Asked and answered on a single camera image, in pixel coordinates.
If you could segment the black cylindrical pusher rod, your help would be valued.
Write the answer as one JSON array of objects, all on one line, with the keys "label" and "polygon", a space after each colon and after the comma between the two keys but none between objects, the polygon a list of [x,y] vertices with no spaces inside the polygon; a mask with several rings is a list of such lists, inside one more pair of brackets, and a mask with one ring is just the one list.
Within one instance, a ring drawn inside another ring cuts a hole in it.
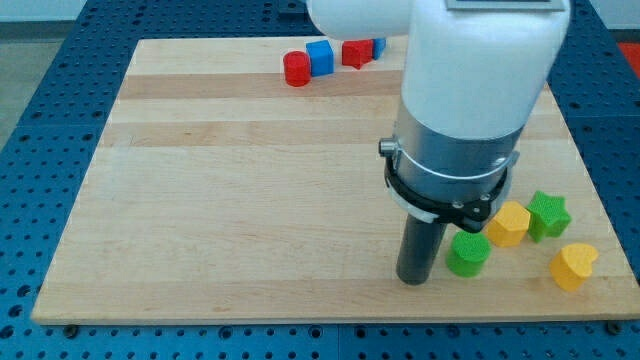
[{"label": "black cylindrical pusher rod", "polygon": [[396,274],[402,282],[417,286],[429,279],[447,226],[407,216],[396,263]]}]

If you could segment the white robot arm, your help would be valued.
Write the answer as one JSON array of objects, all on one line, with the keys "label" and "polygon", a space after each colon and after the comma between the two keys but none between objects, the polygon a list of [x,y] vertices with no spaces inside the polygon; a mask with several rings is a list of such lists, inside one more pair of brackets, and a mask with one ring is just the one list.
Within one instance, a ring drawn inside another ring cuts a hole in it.
[{"label": "white robot arm", "polygon": [[384,178],[407,220],[396,272],[424,283],[448,225],[477,233],[504,203],[516,145],[570,22],[560,1],[308,0],[336,40],[407,39]]}]

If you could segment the blue block behind arm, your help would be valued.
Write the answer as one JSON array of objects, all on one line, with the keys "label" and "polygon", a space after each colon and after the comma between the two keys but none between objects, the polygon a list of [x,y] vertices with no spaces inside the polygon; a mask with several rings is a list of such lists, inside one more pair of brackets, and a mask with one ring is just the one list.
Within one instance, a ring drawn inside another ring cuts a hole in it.
[{"label": "blue block behind arm", "polygon": [[385,38],[374,38],[373,47],[372,47],[372,59],[378,60],[384,53],[385,48],[386,48]]}]

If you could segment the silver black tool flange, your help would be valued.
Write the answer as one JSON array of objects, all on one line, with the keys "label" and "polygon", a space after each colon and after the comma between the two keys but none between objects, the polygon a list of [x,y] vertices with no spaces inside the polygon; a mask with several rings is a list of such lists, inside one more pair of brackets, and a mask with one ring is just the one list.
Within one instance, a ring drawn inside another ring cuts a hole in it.
[{"label": "silver black tool flange", "polygon": [[482,230],[511,190],[522,130],[493,138],[450,137],[401,106],[393,135],[379,141],[391,197],[422,222]]}]

